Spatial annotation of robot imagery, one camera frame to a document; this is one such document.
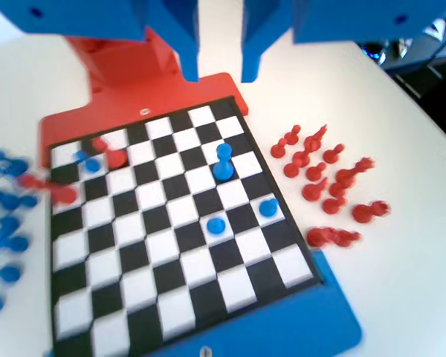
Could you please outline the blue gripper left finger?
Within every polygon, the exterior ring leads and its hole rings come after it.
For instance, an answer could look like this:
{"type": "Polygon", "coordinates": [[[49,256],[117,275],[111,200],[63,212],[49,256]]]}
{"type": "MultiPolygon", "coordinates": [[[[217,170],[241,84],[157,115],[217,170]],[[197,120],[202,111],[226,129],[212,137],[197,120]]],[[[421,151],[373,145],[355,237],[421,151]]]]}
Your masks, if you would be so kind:
{"type": "Polygon", "coordinates": [[[178,54],[184,79],[198,82],[198,2],[150,1],[146,21],[178,54]]]}

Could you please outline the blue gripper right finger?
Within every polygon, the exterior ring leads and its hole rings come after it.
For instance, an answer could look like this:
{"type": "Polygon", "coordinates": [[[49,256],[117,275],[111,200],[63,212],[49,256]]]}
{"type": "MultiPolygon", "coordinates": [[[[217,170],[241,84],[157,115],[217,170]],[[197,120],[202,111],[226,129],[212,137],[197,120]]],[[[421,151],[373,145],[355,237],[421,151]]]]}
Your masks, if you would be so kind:
{"type": "Polygon", "coordinates": [[[243,83],[256,80],[262,55],[291,27],[291,23],[292,1],[243,1],[243,83]]]}

